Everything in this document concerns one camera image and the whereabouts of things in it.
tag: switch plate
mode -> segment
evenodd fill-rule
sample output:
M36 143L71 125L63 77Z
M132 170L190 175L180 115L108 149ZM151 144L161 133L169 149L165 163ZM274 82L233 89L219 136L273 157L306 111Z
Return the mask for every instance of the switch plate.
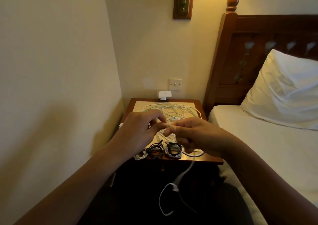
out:
M170 90L181 90L182 79L169 79L169 89Z

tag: white pillow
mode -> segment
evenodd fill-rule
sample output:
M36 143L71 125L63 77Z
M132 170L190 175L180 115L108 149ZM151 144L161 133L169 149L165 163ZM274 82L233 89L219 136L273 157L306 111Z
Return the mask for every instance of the white pillow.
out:
M268 122L318 130L318 62L272 49L242 109Z

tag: table top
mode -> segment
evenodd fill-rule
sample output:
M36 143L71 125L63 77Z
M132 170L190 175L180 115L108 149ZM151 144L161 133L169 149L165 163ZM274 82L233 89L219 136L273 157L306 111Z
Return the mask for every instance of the table top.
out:
M130 112L133 111L133 108L135 107L135 103L137 101L145 101L145 102L182 102L182 103L194 103L194 105L196 106L196 109L198 111L200 111L201 115L202 115L202 119L207 120L202 105L200 103L199 100L197 99L167 99L167 100L160 100L158 98L132 98L128 104L127 110L125 112L125 114L123 115L122 119L121 119L121 123L123 123L125 121L125 119L127 118L128 114ZM162 158L163 160L193 160L192 157L189 157L185 154L182 154L182 157L180 159L176 159L176 158L171 158L167 155L163 155ZM196 157L195 159L196 161L206 161L206 162L213 162L216 164L223 164L223 159L220 157L214 157L208 154L204 154L200 157Z

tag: wall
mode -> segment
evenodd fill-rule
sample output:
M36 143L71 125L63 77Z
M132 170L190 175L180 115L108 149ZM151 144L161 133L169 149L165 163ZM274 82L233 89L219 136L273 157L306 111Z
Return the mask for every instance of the wall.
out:
M121 91L154 98L182 78L175 98L204 98L226 0L194 0L192 20L173 20L173 0L106 0ZM238 14L318 14L316 0L240 0Z
M0 224L109 140L123 113L105 0L0 0Z

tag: white bed sheet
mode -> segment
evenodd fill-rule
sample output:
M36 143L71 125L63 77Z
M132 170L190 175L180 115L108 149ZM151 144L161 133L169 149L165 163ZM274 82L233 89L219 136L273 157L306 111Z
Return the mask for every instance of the white bed sheet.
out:
M245 113L241 106L215 106L209 121L252 148L289 185L318 207L318 131L273 124ZM242 194L255 225L267 224L233 170L219 166L225 182Z

